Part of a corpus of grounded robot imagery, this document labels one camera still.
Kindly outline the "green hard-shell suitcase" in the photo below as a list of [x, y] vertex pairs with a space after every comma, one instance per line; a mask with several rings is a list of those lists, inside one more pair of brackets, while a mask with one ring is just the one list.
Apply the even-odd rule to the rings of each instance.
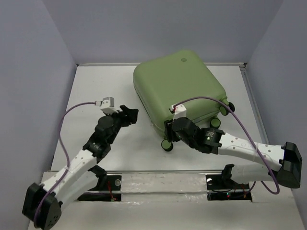
[[229, 114], [223, 104], [235, 111], [224, 87], [192, 50], [180, 50], [139, 64], [133, 72], [133, 86], [163, 139], [164, 151], [171, 151], [174, 143], [168, 142], [164, 133], [164, 121], [173, 119], [171, 105], [191, 99], [184, 103], [187, 117], [197, 125], [209, 123], [214, 128], [221, 125], [218, 114]]

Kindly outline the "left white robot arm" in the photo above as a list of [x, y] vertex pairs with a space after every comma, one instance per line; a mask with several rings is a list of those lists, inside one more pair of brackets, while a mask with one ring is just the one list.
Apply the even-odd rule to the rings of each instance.
[[73, 160], [44, 182], [32, 183], [26, 190], [22, 214], [36, 229], [49, 230], [58, 222], [62, 210], [91, 188], [106, 185], [106, 171], [98, 163], [110, 152], [111, 145], [123, 127], [134, 125], [138, 109], [121, 105], [118, 110], [108, 105], [101, 107], [93, 134]]

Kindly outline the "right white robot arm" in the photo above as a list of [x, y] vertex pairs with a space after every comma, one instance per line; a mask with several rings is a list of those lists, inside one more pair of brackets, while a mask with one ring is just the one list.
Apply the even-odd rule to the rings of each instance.
[[302, 156], [295, 143], [286, 142], [282, 146], [251, 143], [212, 126], [200, 128], [186, 117], [166, 121], [165, 134], [171, 142], [183, 141], [201, 153], [233, 156], [251, 162], [250, 165], [226, 165], [221, 173], [224, 187], [252, 181], [276, 181], [287, 188], [300, 188]]

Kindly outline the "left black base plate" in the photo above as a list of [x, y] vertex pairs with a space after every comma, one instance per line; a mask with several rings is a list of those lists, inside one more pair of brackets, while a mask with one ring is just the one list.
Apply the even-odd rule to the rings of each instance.
[[77, 198], [81, 202], [119, 202], [121, 194], [122, 176], [107, 175], [106, 179], [100, 179], [96, 187], [83, 193]]

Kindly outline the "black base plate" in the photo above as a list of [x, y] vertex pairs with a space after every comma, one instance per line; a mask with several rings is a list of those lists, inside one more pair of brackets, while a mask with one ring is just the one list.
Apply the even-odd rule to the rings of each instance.
[[106, 179], [100, 179], [96, 187], [83, 193], [77, 198], [81, 202], [119, 202], [121, 194], [122, 176], [107, 175]]
[[220, 174], [206, 175], [208, 201], [252, 201], [249, 184], [224, 182]]

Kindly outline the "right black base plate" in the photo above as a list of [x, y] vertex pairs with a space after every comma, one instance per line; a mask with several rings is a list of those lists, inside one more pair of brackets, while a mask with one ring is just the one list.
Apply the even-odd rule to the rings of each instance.
[[252, 201], [249, 184], [224, 182], [220, 174], [206, 175], [208, 201]]

